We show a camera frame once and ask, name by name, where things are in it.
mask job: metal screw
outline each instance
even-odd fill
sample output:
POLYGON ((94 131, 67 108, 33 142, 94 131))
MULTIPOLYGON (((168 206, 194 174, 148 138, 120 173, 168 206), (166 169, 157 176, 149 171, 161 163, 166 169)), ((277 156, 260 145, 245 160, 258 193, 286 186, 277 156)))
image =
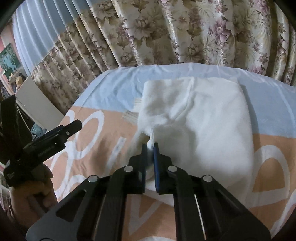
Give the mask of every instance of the metal screw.
POLYGON ((90 183, 95 183, 98 180, 98 177, 96 175, 91 175, 89 177, 89 182, 90 183))
POLYGON ((203 180, 204 180, 205 182, 210 183, 210 182, 213 180, 213 178, 212 178, 210 175, 205 175, 205 176, 203 177, 203 180))
POLYGON ((126 166, 126 167, 124 168, 124 171, 125 171, 125 172, 132 172, 132 171, 133 171, 133 167, 132 167, 132 166, 126 166))
POLYGON ((168 170, 169 170, 170 172, 175 172, 175 171, 178 170, 178 168, 175 167, 175 166, 169 166, 169 167, 168 167, 168 170))

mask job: bedsheet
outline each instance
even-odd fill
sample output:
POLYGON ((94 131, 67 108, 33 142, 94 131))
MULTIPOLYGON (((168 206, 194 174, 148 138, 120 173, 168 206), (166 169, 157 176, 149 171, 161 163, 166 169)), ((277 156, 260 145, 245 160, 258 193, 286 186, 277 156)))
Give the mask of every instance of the bedsheet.
MULTIPOLYGON (((65 150, 46 161, 59 200, 86 177, 111 174, 136 132, 122 118, 133 110, 144 83, 178 77, 237 79, 247 100, 253 132, 255 167, 249 210, 274 236, 296 206, 296 89, 242 69, 203 64, 152 65, 109 70, 96 78, 66 114, 83 128, 65 150)), ((147 196, 129 195, 123 240, 175 240, 173 207, 147 196)))

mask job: floral curtain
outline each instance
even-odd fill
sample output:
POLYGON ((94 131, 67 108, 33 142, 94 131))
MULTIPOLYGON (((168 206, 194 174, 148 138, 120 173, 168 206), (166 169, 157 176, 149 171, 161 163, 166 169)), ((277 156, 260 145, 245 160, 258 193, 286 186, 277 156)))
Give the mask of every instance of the floral curtain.
POLYGON ((296 33, 273 1, 108 0, 89 4, 32 77, 62 112, 102 72, 196 62, 296 84, 296 33))

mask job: folded towel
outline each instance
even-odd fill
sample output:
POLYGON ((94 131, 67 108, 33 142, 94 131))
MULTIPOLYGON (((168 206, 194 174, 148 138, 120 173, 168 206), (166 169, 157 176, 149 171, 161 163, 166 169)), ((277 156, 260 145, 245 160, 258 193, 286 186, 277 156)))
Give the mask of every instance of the folded towel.
MULTIPOLYGON (((249 111, 238 82, 194 77, 146 82, 138 130, 125 163, 140 153, 142 143, 152 149, 155 142, 174 165, 193 176, 213 176, 245 203, 254 152, 249 111)), ((147 195, 172 205, 171 196, 156 195, 152 167, 147 178, 147 195)))

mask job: light blue curtain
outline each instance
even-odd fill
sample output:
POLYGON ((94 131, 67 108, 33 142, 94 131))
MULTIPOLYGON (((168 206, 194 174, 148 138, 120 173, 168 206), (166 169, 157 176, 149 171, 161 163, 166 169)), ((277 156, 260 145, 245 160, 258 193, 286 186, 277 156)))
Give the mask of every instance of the light blue curtain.
POLYGON ((101 0, 25 0, 13 15, 13 34, 21 62, 31 75, 66 26, 101 0))

